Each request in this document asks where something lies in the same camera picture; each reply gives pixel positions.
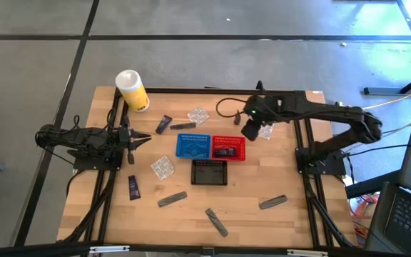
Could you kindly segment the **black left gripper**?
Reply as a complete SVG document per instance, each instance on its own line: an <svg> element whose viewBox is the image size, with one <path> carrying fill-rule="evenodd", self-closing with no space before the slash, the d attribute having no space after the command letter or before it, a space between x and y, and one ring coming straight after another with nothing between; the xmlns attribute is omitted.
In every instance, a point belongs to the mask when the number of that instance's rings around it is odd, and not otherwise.
<svg viewBox="0 0 411 257"><path fill-rule="evenodd" d="M118 128L118 140L119 146L127 148L127 159L129 164L134 164L134 155L132 151L135 151L139 146L151 140L151 135L146 133L140 133L134 129L129 128L129 120L124 119Z"/></svg>

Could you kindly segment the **black marker pen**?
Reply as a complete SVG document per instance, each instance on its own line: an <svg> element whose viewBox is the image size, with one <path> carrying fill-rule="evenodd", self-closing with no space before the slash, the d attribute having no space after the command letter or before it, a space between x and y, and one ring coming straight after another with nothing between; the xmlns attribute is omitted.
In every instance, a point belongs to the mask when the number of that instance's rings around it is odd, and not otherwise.
<svg viewBox="0 0 411 257"><path fill-rule="evenodd" d="M162 134L166 128L168 127L168 125L170 124L170 122L172 122L172 118L170 116L164 115L163 118L161 119L159 125L156 128L156 133L157 134Z"/></svg>

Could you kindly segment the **dark purple packet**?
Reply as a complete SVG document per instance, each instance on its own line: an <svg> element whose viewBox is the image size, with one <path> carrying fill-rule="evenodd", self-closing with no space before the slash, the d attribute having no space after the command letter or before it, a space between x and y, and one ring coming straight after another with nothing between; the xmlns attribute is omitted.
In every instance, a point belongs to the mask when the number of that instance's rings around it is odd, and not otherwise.
<svg viewBox="0 0 411 257"><path fill-rule="evenodd" d="M141 193L138 189L136 177L134 175L131 175L128 177L128 187L129 187L129 198L131 201L139 199L141 197Z"/></svg>

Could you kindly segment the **red plastic basket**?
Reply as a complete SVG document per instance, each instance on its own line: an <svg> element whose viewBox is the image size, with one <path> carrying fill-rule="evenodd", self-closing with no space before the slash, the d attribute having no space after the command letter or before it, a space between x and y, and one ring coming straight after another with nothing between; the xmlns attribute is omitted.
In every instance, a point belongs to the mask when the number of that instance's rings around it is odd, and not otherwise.
<svg viewBox="0 0 411 257"><path fill-rule="evenodd" d="M217 158L214 151L217 148L236 148L237 156L234 158ZM211 158L223 161L244 161L245 160L245 138L239 136L212 136Z"/></svg>

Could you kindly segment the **yellow white wipes canister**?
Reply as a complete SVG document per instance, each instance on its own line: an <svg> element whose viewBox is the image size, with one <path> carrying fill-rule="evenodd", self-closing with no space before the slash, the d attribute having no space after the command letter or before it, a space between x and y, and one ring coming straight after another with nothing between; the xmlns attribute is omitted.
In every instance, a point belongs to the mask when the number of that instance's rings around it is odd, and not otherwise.
<svg viewBox="0 0 411 257"><path fill-rule="evenodd" d="M130 110L144 112L148 109L150 100L137 71L121 71L115 83Z"/></svg>

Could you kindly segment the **blue plastic basket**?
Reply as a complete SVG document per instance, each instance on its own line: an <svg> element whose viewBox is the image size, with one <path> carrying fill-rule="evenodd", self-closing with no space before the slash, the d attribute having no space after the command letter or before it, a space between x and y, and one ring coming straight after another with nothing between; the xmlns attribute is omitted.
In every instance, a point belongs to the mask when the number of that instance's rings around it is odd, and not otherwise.
<svg viewBox="0 0 411 257"><path fill-rule="evenodd" d="M211 136L196 133L179 133L176 157L186 159L210 159Z"/></svg>

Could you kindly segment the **black plastic basket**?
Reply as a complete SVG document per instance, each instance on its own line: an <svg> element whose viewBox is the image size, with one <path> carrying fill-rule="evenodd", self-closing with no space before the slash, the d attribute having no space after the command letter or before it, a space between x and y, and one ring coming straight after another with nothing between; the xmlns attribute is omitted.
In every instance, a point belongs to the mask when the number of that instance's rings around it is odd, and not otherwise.
<svg viewBox="0 0 411 257"><path fill-rule="evenodd" d="M226 161L192 160L191 184L203 186L227 186L227 164Z"/></svg>

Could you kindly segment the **black desk foot bar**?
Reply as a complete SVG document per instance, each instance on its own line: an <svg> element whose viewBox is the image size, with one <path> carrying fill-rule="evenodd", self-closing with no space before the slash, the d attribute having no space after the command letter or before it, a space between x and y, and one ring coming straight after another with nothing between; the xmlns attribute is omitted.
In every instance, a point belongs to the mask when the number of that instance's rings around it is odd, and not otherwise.
<svg viewBox="0 0 411 257"><path fill-rule="evenodd" d="M384 182L390 182L397 185L399 183L400 174L401 171L397 170L365 181L353 183L350 186L346 186L345 191L347 198L357 198L365 194L380 191L383 187Z"/></svg>

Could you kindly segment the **black laptop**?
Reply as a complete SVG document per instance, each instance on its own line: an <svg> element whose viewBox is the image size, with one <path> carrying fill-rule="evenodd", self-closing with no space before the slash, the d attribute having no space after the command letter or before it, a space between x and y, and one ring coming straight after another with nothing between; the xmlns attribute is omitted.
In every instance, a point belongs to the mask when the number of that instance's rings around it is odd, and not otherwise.
<svg viewBox="0 0 411 257"><path fill-rule="evenodd" d="M365 249L411 256L411 193L389 182L383 184Z"/></svg>

